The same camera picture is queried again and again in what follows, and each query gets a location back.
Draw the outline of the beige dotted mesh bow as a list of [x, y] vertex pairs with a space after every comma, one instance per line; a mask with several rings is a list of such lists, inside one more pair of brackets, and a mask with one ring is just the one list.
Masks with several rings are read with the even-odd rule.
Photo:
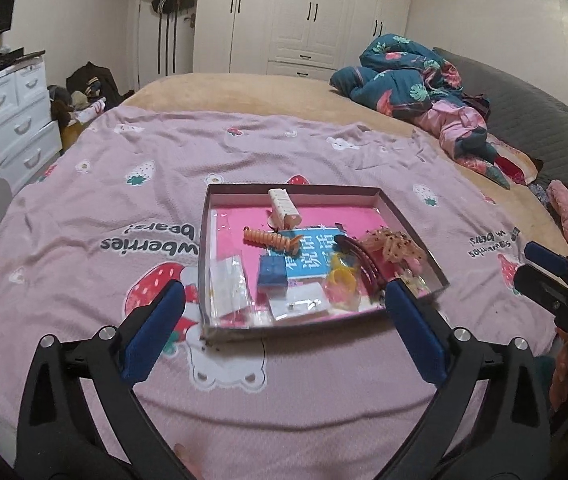
[[407, 266], [415, 274], [422, 272], [426, 252], [403, 232], [379, 228], [366, 232], [360, 243], [368, 252], [380, 252], [386, 262]]

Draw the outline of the maroon banana hair clip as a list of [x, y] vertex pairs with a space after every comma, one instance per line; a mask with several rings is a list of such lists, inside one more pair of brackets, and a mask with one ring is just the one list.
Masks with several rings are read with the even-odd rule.
[[386, 278], [363, 245], [344, 234], [335, 235], [334, 242], [341, 252], [356, 258], [360, 266], [362, 282], [368, 294], [371, 297], [382, 294], [386, 289]]

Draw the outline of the blue square eraser block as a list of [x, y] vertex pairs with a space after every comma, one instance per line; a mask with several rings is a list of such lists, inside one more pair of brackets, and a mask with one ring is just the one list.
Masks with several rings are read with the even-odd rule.
[[285, 257], [264, 254], [259, 258], [257, 289], [260, 292], [285, 292], [288, 285]]

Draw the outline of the white hair claw clip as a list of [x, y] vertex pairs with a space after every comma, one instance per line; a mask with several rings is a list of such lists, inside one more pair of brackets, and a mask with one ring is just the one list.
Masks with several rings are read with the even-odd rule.
[[301, 224], [301, 215], [285, 188], [270, 188], [271, 202], [269, 226], [275, 231], [291, 230]]

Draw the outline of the grey headboard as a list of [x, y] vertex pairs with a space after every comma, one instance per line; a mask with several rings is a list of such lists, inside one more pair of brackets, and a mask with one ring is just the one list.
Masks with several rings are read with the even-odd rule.
[[464, 91], [490, 103], [489, 131], [540, 162], [537, 182], [568, 188], [568, 106], [549, 93], [482, 62], [436, 47], [461, 75]]

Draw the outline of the pink pajama clothes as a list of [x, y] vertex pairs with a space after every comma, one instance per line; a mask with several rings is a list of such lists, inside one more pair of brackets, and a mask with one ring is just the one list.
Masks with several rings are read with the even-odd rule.
[[452, 159], [486, 151], [487, 125], [474, 107], [439, 100], [412, 122], [436, 138]]

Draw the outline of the clear plastic bag card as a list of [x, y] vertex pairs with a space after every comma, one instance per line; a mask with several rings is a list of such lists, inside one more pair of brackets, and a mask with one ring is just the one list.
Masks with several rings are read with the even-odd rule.
[[239, 255], [211, 263], [210, 289], [211, 313], [216, 318], [243, 311], [252, 304]]

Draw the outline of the pink strawberry blanket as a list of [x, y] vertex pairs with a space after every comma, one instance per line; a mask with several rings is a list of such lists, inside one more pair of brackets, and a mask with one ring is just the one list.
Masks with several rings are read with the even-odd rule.
[[40, 338], [88, 338], [170, 278], [186, 318], [135, 389], [208, 479], [369, 479], [432, 397], [387, 318], [211, 346], [196, 307], [199, 233], [214, 183], [380, 188], [449, 280], [442, 315], [482, 339], [550, 348], [548, 312], [514, 292], [526, 238], [420, 136], [365, 125], [118, 107], [84, 132], [0, 225], [0, 452], [14, 455]]

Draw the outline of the pink book in tray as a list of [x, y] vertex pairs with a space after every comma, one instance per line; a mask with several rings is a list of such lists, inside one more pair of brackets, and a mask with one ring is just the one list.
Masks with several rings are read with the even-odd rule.
[[[300, 210], [301, 224], [295, 229], [275, 231], [267, 224], [270, 211], [261, 207], [217, 208], [210, 217], [210, 265], [234, 255], [242, 258], [252, 304], [243, 311], [216, 318], [211, 323], [224, 328], [256, 330], [313, 322], [353, 318], [377, 310], [380, 296], [365, 289], [356, 258], [341, 252], [334, 236], [344, 234], [361, 240], [368, 231], [388, 228], [388, 219], [376, 207], [310, 206]], [[288, 286], [318, 282], [330, 307], [317, 314], [276, 322], [268, 303], [268, 292], [257, 289], [259, 258], [285, 257]]]

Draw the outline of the teal floral quilt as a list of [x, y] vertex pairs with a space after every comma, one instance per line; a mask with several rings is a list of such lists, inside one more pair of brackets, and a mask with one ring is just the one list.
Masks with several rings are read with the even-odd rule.
[[[405, 36], [387, 34], [376, 38], [361, 53], [357, 66], [333, 73], [330, 86], [352, 102], [412, 125], [414, 117], [439, 100], [474, 107], [485, 119], [488, 131], [489, 101], [466, 93], [452, 63]], [[452, 160], [501, 188], [510, 187], [506, 162], [490, 142], [489, 131], [484, 154]]]

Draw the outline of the dark cardboard box tray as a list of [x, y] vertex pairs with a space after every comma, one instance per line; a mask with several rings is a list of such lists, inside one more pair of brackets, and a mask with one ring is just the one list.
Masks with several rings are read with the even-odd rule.
[[213, 184], [200, 249], [202, 335], [212, 341], [366, 318], [396, 278], [425, 300], [449, 285], [380, 188]]

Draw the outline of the tan bed sheet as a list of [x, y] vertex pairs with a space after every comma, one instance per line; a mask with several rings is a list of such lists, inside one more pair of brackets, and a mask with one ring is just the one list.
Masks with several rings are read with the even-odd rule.
[[[326, 81], [290, 76], [189, 73], [158, 79], [124, 101], [154, 112], [212, 112], [295, 116], [336, 125], [362, 124], [391, 136], [408, 138], [413, 126], [358, 105], [334, 92]], [[568, 256], [561, 229], [528, 188], [500, 188], [455, 162], [436, 139], [422, 138], [448, 165], [496, 201], [527, 240]]]

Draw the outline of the white drawer cabinet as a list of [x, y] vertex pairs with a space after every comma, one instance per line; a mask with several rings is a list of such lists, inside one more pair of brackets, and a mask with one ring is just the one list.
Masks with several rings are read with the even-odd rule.
[[0, 70], [0, 178], [14, 194], [41, 176], [63, 148], [44, 56], [43, 51], [26, 54]]

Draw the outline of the pile of dark clothes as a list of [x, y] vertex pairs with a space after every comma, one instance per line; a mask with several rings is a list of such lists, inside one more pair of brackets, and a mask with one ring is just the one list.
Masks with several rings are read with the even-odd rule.
[[50, 84], [48, 92], [54, 120], [70, 119], [83, 103], [92, 105], [103, 100], [106, 110], [110, 110], [124, 100], [110, 69], [92, 62], [75, 70], [63, 86]]

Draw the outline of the white wardrobe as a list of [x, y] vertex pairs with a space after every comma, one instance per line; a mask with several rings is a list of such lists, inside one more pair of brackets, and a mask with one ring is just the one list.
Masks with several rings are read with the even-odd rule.
[[327, 80], [378, 37], [406, 31], [411, 0], [198, 0], [196, 73]]

